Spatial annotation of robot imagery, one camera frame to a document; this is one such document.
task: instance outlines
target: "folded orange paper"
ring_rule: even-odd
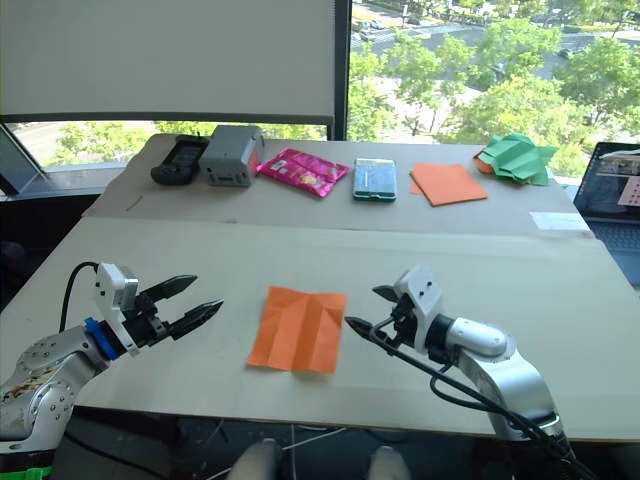
[[[411,177],[431,205],[466,202],[487,198],[487,192],[462,165],[416,163]]]
[[[347,296],[269,287],[247,363],[282,370],[334,373]]]

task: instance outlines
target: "pink package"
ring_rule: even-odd
[[[258,172],[294,187],[326,197],[349,167],[292,148],[258,167]]]

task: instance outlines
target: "white table surface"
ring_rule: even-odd
[[[471,161],[481,149],[479,146],[267,141],[265,159],[290,147],[350,167],[358,157],[395,160],[398,199],[382,204],[353,200],[352,173],[340,180],[324,199],[265,177],[255,179],[249,189],[212,187],[202,174],[187,186],[157,185],[149,171],[161,163],[173,145],[173,135],[153,136],[86,215],[349,230],[549,236],[566,232],[538,230],[529,212],[577,213],[553,180],[548,187],[538,187],[479,173]],[[424,196],[409,193],[409,171],[416,162],[461,163],[489,198],[433,208]],[[591,232],[573,231],[569,235],[591,236]]]
[[[428,378],[344,325],[333,375],[246,366],[269,285],[349,297],[346,313],[382,319],[370,288],[429,265],[445,312],[496,322],[545,376],[571,438],[640,440],[640,301],[597,240],[435,235],[84,218],[0,316],[0,379],[35,339],[55,332],[80,261],[126,265],[146,288],[199,280],[160,304],[165,320],[222,297],[221,311],[180,339],[125,356],[80,405],[184,415],[491,433],[485,414],[447,404]],[[91,272],[79,275],[69,324],[97,316]]]

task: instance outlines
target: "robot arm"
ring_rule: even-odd
[[[538,370],[518,352],[515,339],[497,325],[442,314],[442,291],[424,266],[407,271],[393,286],[374,292],[394,303],[391,316],[375,326],[356,317],[349,325],[390,355],[458,388],[481,403],[455,403],[486,411],[496,436],[508,442],[517,478],[592,478],[572,473],[575,457],[564,435],[551,393]],[[395,337],[382,329],[393,324]],[[458,367],[477,391],[402,352],[408,345],[435,362]],[[451,400],[432,389],[441,398]]]
[[[0,386],[0,473],[35,468],[47,474],[75,398],[89,380],[126,352],[133,356],[145,345],[177,340],[222,306],[222,300],[200,305],[169,324],[157,317],[155,302],[180,293],[195,276],[174,277],[138,295],[137,279],[116,265],[100,264],[96,280],[94,296],[105,320],[88,318],[84,327],[37,341]]]

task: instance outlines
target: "laptop screen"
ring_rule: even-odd
[[[640,145],[598,143],[573,203],[585,218],[640,222]]]

